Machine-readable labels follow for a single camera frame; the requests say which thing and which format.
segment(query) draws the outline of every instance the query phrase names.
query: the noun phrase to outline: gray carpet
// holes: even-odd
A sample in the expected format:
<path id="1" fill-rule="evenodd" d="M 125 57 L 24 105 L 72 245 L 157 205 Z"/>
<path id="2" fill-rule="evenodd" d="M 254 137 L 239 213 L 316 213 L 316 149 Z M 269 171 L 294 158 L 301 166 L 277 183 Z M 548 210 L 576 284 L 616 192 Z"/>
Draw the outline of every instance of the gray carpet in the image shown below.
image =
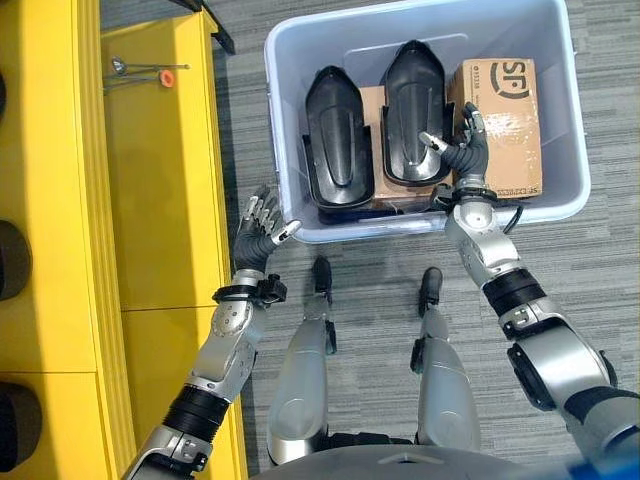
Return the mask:
<path id="1" fill-rule="evenodd" d="M 103 26 L 183 11 L 163 0 L 102 0 Z M 215 50 L 219 118 L 230 220 L 237 199 L 270 179 L 271 140 L 262 56 L 269 30 L 289 17 L 364 5 L 364 0 L 216 0 L 212 8 L 238 54 Z M 640 4 L 569 0 L 593 187 L 582 212 L 513 233 L 531 271 L 584 336 L 608 356 L 622 388 L 638 389 Z M 301 321 L 314 257 L 333 265 L 337 355 L 328 359 L 332 431 L 412 438 L 419 379 L 408 368 L 419 323 L 416 292 L 424 269 L 445 275 L 442 310 L 471 378 L 482 451 L 525 464 L 576 452 L 558 416 L 533 409 L 505 355 L 508 342 L 486 300 L 442 234 L 308 246 L 291 242 L 270 261 L 289 300 L 270 310 L 252 380 L 243 392 L 250 473 L 269 468 L 265 428 L 287 343 Z"/>

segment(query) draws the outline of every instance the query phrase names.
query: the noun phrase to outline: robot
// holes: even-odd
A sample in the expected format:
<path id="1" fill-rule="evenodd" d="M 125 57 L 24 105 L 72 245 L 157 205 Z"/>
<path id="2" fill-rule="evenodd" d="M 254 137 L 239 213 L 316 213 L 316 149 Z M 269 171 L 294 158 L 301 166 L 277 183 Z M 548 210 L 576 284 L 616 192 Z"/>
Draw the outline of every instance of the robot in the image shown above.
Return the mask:
<path id="1" fill-rule="evenodd" d="M 604 352 L 580 335 L 527 270 L 505 233 L 517 218 L 504 230 L 498 225 L 497 198 L 485 183 L 489 151 L 482 115 L 470 103 L 463 114 L 468 141 L 460 146 L 420 134 L 458 173 L 453 187 L 439 186 L 432 197 L 432 206 L 447 213 L 446 236 L 513 342 L 507 355 L 530 402 L 564 419 L 587 462 L 580 471 L 598 478 L 629 462 L 637 469 L 640 397 L 617 388 Z M 265 308 L 286 297 L 280 278 L 265 276 L 266 262 L 301 225 L 294 220 L 274 231 L 275 201 L 267 195 L 261 188 L 249 200 L 234 244 L 237 270 L 231 285 L 214 296 L 219 306 L 209 337 L 164 421 L 126 472 L 127 480 L 192 478 L 212 454 L 216 431 L 253 367 Z M 313 273 L 315 293 L 289 345 L 269 411 L 268 449 L 279 466 L 256 478 L 575 478 L 572 468 L 530 472 L 477 453 L 476 410 L 437 309 L 442 275 L 435 268 L 423 277 L 421 334 L 411 358 L 412 369 L 422 375 L 415 442 L 376 434 L 329 436 L 325 355 L 336 344 L 328 261 L 319 258 Z"/>

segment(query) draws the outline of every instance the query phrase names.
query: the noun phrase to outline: yellow surface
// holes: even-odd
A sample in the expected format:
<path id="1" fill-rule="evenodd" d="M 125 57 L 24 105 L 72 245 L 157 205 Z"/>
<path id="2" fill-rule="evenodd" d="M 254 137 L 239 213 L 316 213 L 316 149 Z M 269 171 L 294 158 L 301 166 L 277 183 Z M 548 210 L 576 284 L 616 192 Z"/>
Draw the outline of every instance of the yellow surface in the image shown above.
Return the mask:
<path id="1" fill-rule="evenodd" d="M 26 234 L 33 256 L 27 288 L 0 303 L 0 380 L 33 385 L 45 428 L 33 458 L 2 478 L 87 478 L 94 463 L 92 478 L 116 478 L 135 445 L 110 223 L 99 4 L 3 0 L 0 43 L 10 46 L 0 49 L 8 90 L 0 218 Z"/>
<path id="2" fill-rule="evenodd" d="M 51 59 L 72 68 L 71 3 L 0 2 L 0 70 L 8 94 L 0 123 L 0 218 L 28 237 L 33 255 L 26 291 L 0 302 L 0 371 L 96 369 L 74 79 L 56 76 L 55 95 L 54 84 L 43 82 Z M 25 34 L 32 29 L 38 35 Z"/>
<path id="3" fill-rule="evenodd" d="M 193 68 L 158 97 L 173 98 L 173 111 L 159 101 L 145 112 L 137 95 L 129 97 L 132 118 L 141 123 L 163 112 L 173 116 L 156 122 L 155 134 L 141 133 L 140 152 L 126 154 L 118 142 L 127 148 L 135 142 L 109 123 L 111 162 L 99 23 L 97 0 L 0 0 L 0 45 L 8 46 L 0 49 L 8 90 L 0 120 L 0 218 L 26 234 L 33 255 L 26 289 L 0 302 L 0 381 L 30 386 L 44 415 L 33 457 L 0 478 L 118 478 L 135 440 L 143 440 L 134 440 L 134 422 L 141 437 L 161 420 L 209 330 L 209 296 L 229 279 L 211 81 L 215 25 L 204 14 L 161 22 L 170 28 L 148 37 L 149 49 L 130 45 L 147 52 L 162 45 Z M 127 53 L 125 59 L 136 60 Z M 182 73 L 191 76 L 183 80 Z M 110 122 L 124 114 L 107 104 L 116 107 Z M 126 118 L 122 126 L 133 128 Z M 126 162 L 136 161 L 139 168 L 127 170 Z M 163 188 L 170 197 L 156 196 Z M 123 234 L 117 242 L 114 224 Z M 127 312 L 123 336 L 121 308 L 177 306 L 186 308 Z M 175 363 L 166 362 L 168 353 L 177 355 Z M 159 365 L 167 366 L 164 373 Z M 229 412 L 213 466 L 217 478 L 245 478 L 239 403 Z"/>
<path id="4" fill-rule="evenodd" d="M 204 13 L 105 33 L 110 60 L 188 64 L 172 89 L 156 83 L 105 96 L 117 267 L 136 441 L 193 366 L 230 280 L 211 33 Z M 239 401 L 216 435 L 201 478 L 247 477 Z"/>

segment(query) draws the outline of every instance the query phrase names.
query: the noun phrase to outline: black round object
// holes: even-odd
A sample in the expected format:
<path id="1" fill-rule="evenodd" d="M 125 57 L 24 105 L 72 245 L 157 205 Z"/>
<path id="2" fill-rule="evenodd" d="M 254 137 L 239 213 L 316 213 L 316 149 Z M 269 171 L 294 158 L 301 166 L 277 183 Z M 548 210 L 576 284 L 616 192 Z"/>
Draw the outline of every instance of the black round object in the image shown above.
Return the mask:
<path id="1" fill-rule="evenodd" d="M 26 387 L 0 383 L 0 472 L 9 472 L 36 449 L 42 433 L 42 411 Z"/>
<path id="2" fill-rule="evenodd" d="M 0 220 L 0 300 L 15 297 L 31 274 L 31 253 L 26 239 L 12 223 Z"/>
<path id="3" fill-rule="evenodd" d="M 162 422 L 170 428 L 211 442 L 222 425 L 229 402 L 185 385 Z"/>
<path id="4" fill-rule="evenodd" d="M 498 316 L 546 296 L 533 275 L 524 268 L 512 270 L 488 282 L 482 291 Z"/>

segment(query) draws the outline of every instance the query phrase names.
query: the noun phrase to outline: sf logo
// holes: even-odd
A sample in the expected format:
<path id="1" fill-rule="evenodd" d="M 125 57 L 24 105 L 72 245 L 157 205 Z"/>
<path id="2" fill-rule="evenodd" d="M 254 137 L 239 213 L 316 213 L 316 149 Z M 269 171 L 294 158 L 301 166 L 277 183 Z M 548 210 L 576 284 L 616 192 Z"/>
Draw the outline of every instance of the sf logo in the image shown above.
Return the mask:
<path id="1" fill-rule="evenodd" d="M 501 97 L 518 100 L 529 96 L 524 62 L 498 62 L 491 64 L 491 86 Z"/>

